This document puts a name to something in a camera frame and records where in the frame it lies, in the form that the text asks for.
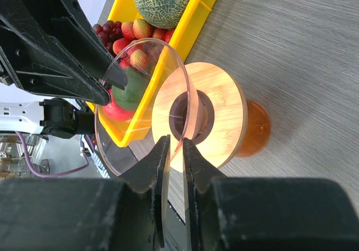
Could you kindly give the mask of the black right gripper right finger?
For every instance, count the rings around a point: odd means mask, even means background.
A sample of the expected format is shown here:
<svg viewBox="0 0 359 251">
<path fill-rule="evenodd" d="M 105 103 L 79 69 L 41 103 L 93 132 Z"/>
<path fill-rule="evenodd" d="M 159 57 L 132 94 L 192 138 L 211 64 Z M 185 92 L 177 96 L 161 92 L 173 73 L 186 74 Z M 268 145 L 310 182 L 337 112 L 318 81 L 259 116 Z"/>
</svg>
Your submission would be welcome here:
<svg viewBox="0 0 359 251">
<path fill-rule="evenodd" d="M 357 250 L 358 216 L 322 178 L 228 177 L 183 141 L 189 250 Z"/>
</svg>

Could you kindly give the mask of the round wooden dripper stand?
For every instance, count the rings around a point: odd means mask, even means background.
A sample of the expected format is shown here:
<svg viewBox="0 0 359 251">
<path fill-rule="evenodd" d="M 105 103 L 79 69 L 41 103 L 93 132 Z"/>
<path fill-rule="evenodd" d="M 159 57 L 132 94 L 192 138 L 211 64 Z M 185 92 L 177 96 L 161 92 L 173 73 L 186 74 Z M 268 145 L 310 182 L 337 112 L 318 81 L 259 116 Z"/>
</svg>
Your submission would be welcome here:
<svg viewBox="0 0 359 251">
<path fill-rule="evenodd" d="M 219 168 L 236 155 L 247 129 L 248 110 L 238 83 L 205 62 L 176 69 L 159 89 L 152 111 L 154 141 L 171 137 L 171 168 L 183 171 L 182 138 Z"/>
</svg>

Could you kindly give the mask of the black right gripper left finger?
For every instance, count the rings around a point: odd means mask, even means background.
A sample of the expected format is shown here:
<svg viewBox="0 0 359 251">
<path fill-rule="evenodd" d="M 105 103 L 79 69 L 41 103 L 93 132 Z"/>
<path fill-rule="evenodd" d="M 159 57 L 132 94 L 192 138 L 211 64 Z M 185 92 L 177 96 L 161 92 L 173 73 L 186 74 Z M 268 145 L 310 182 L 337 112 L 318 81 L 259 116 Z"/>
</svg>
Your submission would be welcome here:
<svg viewBox="0 0 359 251">
<path fill-rule="evenodd" d="M 115 179 L 1 181 L 2 250 L 159 250 L 170 137 Z"/>
</svg>

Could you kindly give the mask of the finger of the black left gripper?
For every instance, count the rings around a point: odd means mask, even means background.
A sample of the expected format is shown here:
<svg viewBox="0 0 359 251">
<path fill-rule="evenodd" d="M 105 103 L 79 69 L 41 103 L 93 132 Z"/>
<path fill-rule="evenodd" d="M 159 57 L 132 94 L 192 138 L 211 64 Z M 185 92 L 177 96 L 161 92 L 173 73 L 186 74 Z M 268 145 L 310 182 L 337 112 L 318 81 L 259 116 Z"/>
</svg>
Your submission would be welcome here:
<svg viewBox="0 0 359 251">
<path fill-rule="evenodd" d="M 1 63 L 12 82 L 32 94 L 109 103 L 98 79 L 111 55 L 92 28 L 69 17 L 52 18 L 42 28 L 30 15 L 2 15 Z"/>
<path fill-rule="evenodd" d="M 8 76 L 23 90 L 103 90 L 128 84 L 77 0 L 8 0 Z"/>
</svg>

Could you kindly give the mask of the clear glass dripper cone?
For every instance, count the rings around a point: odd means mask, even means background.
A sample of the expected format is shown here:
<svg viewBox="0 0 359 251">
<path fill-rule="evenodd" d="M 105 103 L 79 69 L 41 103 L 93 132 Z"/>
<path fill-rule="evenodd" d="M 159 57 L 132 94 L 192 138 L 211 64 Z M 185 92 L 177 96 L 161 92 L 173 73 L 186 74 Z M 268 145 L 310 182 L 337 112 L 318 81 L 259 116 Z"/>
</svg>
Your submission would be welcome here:
<svg viewBox="0 0 359 251">
<path fill-rule="evenodd" d="M 110 100 L 94 108 L 95 136 L 99 153 L 114 175 L 136 163 L 128 146 L 144 140 L 158 120 L 153 115 L 155 99 L 171 76 L 180 92 L 189 92 L 182 59 L 172 46 L 155 38 L 131 42 L 108 66 L 100 83 Z"/>
</svg>

